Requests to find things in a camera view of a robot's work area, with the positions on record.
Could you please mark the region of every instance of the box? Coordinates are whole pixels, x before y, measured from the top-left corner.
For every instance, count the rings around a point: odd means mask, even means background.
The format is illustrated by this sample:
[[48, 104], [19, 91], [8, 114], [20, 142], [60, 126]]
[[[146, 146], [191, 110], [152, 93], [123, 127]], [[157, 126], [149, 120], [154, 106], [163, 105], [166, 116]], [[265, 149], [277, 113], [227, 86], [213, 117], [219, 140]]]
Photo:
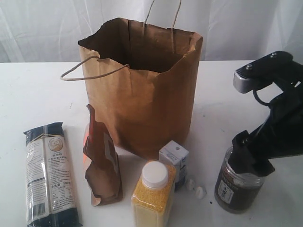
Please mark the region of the box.
[[175, 141], [169, 142], [159, 151], [159, 161], [173, 165], [177, 170], [175, 190], [185, 183], [188, 154], [189, 152]]

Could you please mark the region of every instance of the glass jar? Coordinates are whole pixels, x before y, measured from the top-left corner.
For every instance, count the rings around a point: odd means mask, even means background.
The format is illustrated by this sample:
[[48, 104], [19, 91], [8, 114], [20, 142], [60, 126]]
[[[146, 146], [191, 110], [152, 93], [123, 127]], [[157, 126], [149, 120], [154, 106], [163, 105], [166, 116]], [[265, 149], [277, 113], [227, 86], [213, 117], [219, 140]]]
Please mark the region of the glass jar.
[[265, 178], [254, 174], [237, 174], [228, 164], [232, 147], [227, 149], [214, 190], [218, 204], [228, 212], [244, 213], [255, 200]]
[[137, 227], [165, 227], [173, 202], [176, 169], [158, 161], [148, 162], [132, 195]]

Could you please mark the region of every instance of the paper bag handle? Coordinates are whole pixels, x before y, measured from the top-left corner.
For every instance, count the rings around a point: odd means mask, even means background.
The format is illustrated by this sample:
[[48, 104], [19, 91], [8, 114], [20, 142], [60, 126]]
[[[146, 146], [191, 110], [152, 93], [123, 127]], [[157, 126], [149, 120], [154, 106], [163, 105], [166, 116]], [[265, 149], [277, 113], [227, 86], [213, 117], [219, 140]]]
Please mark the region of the paper bag handle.
[[[154, 2], [155, 2], [155, 0], [152, 1], [150, 10], [148, 11], [146, 19], [145, 19], [145, 21], [143, 23], [143, 35], [144, 35], [144, 31], [145, 31], [145, 25], [146, 25], [146, 22], [147, 22], [147, 19], [148, 19], [149, 15], [150, 15], [150, 12], [151, 12], [151, 9], [152, 9], [152, 6], [153, 6]], [[175, 14], [175, 19], [174, 19], [174, 22], [172, 23], [172, 26], [171, 26], [171, 49], [172, 49], [173, 53], [175, 53], [174, 27], [175, 27], [175, 23], [176, 23], [176, 20], [177, 20], [177, 17], [178, 17], [178, 13], [179, 13], [179, 10], [180, 10], [180, 7], [181, 7], [181, 2], [182, 2], [182, 0], [180, 0], [180, 2], [179, 2], [179, 6], [178, 6], [178, 9], [177, 9], [176, 14]]]
[[125, 68], [125, 67], [128, 67], [128, 68], [129, 68], [129, 65], [126, 64], [126, 65], [124, 65], [124, 66], [122, 66], [122, 67], [120, 67], [120, 68], [118, 68], [118, 69], [116, 69], [116, 70], [113, 70], [113, 71], [108, 72], [108, 73], [104, 73], [104, 74], [99, 75], [99, 76], [94, 76], [94, 77], [82, 77], [82, 78], [64, 78], [67, 74], [73, 72], [73, 71], [74, 71], [76, 68], [78, 68], [80, 65], [84, 64], [85, 62], [89, 61], [89, 60], [92, 59], [92, 58], [98, 58], [97, 61], [102, 60], [102, 59], [100, 59], [98, 56], [90, 56], [90, 57], [88, 57], [87, 59], [81, 61], [81, 62], [80, 62], [78, 65], [76, 65], [75, 67], [73, 67], [73, 68], [71, 68], [70, 70], [68, 70], [67, 72], [63, 73], [63, 74], [60, 76], [60, 79], [61, 79], [61, 80], [65, 80], [65, 81], [77, 81], [77, 80], [97, 79], [97, 78], [101, 78], [101, 77], [106, 77], [106, 76], [108, 76], [108, 75], [110, 75], [110, 74], [113, 74], [113, 73], [115, 73], [115, 72], [117, 72], [117, 71], [119, 71], [119, 70], [121, 70], [121, 69], [123, 69], [123, 68]]

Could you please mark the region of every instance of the white curtain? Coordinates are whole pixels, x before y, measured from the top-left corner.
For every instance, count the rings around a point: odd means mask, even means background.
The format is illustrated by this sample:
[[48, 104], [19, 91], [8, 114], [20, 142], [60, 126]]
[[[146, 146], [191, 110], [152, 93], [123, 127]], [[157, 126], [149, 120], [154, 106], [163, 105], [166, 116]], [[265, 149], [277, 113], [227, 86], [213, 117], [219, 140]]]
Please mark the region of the white curtain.
[[[152, 0], [0, 0], [0, 62], [79, 61], [77, 41], [106, 21], [144, 21]], [[149, 24], [171, 27], [179, 0], [155, 0]], [[303, 0], [182, 0], [175, 28], [204, 37], [202, 60], [285, 50], [303, 63]]]

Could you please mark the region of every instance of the white table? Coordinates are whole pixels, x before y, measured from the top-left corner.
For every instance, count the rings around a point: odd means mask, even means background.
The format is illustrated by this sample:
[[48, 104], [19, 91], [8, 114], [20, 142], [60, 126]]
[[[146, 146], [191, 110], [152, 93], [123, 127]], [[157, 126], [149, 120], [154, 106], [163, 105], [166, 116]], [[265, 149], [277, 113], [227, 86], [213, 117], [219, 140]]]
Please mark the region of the white table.
[[[272, 160], [271, 174], [251, 209], [230, 214], [214, 199], [214, 185], [225, 151], [233, 137], [252, 131], [269, 110], [252, 93], [240, 94], [232, 85], [235, 69], [248, 61], [200, 62], [191, 130], [184, 147], [190, 151], [189, 172], [207, 189], [196, 200], [184, 188], [176, 193], [170, 227], [303, 226], [303, 157]], [[74, 189], [85, 227], [132, 227], [130, 197], [144, 160], [117, 148], [120, 155], [124, 199], [115, 204], [92, 207], [90, 190], [83, 176], [82, 143], [88, 122], [88, 102], [83, 81], [66, 82], [59, 76], [76, 63], [0, 64], [0, 223], [25, 227], [25, 136], [23, 132], [52, 122], [64, 122], [71, 152]], [[81, 77], [82, 70], [73, 77]], [[260, 91], [269, 101], [278, 94], [271, 86]]]

